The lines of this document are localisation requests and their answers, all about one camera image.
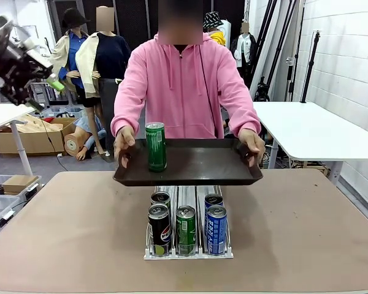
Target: hoodie zipper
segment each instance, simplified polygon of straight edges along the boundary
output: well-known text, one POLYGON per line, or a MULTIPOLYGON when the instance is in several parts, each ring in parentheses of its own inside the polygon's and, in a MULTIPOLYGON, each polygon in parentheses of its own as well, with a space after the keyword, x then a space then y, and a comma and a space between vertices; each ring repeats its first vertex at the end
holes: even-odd
POLYGON ((185 131, 185 108, 184 108, 184 92, 183 92, 183 69, 182 69, 182 60, 183 60, 183 53, 180 53, 180 90, 182 95, 182 109, 183 109, 183 132, 184 138, 186 138, 186 131, 185 131))

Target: blue can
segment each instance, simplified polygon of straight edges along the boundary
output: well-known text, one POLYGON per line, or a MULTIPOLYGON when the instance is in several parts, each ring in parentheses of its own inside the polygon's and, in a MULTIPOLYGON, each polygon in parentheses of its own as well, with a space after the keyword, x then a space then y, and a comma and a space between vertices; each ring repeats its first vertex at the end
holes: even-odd
POLYGON ((226 208, 212 205, 207 211, 207 249, 211 255, 225 252, 226 239, 226 208))
POLYGON ((223 198, 218 194, 208 194, 204 197, 204 235, 207 236, 207 211, 212 205, 223 206, 223 198))

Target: table leg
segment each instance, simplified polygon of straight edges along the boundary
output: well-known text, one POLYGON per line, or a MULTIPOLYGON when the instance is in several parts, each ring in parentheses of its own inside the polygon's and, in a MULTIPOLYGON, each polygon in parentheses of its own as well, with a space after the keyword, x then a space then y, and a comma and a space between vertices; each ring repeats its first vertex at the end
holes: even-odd
POLYGON ((271 147, 270 161, 268 169, 271 170, 275 167, 275 160, 277 158, 278 142, 274 139, 271 147))
POLYGON ((25 169, 25 173, 28 176, 32 176, 33 173, 31 171, 29 160, 27 159, 26 151, 23 147, 22 141, 20 140, 17 125, 15 121, 12 121, 10 125, 11 125, 11 131, 13 134, 13 139, 15 140, 15 143, 17 144, 20 160, 22 161, 22 165, 23 165, 23 168, 25 169))
POLYGON ((331 171, 329 175, 329 180, 334 184, 337 185, 339 176, 341 174, 341 169, 343 166, 343 161, 334 161, 331 165, 331 171))

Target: hand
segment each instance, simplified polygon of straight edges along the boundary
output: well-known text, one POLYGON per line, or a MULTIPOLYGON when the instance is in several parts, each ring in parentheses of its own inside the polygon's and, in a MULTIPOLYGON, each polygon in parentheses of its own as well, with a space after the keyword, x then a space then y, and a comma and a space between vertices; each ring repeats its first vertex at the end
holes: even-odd
MULTIPOLYGON (((118 155, 121 150, 126 150, 130 146, 135 145, 135 139, 134 139, 134 129, 131 126, 124 126, 122 127, 117 135, 115 140, 115 158, 118 160, 118 155)), ((122 164, 124 167, 127 167, 127 158, 123 158, 122 162, 119 162, 119 164, 122 164)))
MULTIPOLYGON (((258 164, 262 161, 265 152, 264 141, 253 130, 241 129, 239 132, 239 140, 246 144, 251 152, 255 153, 258 158, 258 164)), ((255 156, 249 158, 250 167, 255 164, 255 156)))
POLYGON ((99 74, 99 72, 98 71, 94 71, 93 73, 91 73, 91 76, 93 77, 93 78, 95 78, 95 79, 97 79, 97 78, 100 78, 101 77, 101 75, 99 74))
POLYGON ((86 152, 87 152, 87 148, 86 147, 83 147, 82 150, 80 150, 78 152, 78 154, 76 154, 76 160, 77 161, 85 160, 85 158, 86 158, 86 152))
POLYGON ((72 70, 66 76, 67 78, 80 78, 80 73, 77 70, 72 70))

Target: soda can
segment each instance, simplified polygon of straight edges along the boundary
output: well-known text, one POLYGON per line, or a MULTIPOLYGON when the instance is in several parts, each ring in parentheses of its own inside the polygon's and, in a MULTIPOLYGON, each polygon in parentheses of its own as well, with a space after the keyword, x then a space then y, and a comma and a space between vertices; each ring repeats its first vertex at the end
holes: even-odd
POLYGON ((212 205, 207 211, 207 249, 211 255, 221 255, 225 252, 226 239, 226 208, 212 205))
POLYGON ((163 172, 166 168, 165 125, 161 122, 146 124, 148 169, 163 172))
POLYGON ((169 210, 171 210, 171 198, 168 193, 159 191, 151 195, 151 205, 162 203, 165 204, 169 210))
POLYGON ((191 206, 180 206, 176 212, 178 254, 195 254, 196 217, 191 206))
POLYGON ((148 209, 148 223, 153 237, 153 251, 155 255, 169 254, 171 249, 171 220, 169 208, 165 204, 153 204, 148 209))
POLYGON ((212 205, 223 206, 223 198, 218 194, 208 194, 204 197, 204 235, 207 236, 207 210, 212 205))

